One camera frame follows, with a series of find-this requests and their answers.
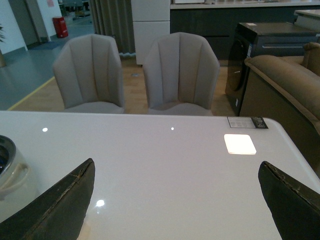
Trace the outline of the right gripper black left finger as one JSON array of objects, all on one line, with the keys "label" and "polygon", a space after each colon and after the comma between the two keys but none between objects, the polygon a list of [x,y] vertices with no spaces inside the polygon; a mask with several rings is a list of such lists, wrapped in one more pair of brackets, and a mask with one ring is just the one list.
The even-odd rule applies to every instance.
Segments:
[{"label": "right gripper black left finger", "polygon": [[93,194],[89,158],[26,207],[1,222],[2,240],[76,240]]}]

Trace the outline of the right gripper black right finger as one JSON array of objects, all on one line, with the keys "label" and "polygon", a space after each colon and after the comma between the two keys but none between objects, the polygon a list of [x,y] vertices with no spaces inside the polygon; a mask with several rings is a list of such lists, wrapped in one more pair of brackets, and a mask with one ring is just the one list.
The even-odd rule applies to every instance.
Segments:
[{"label": "right gripper black right finger", "polygon": [[283,240],[320,238],[320,194],[267,161],[258,180],[264,200]]}]

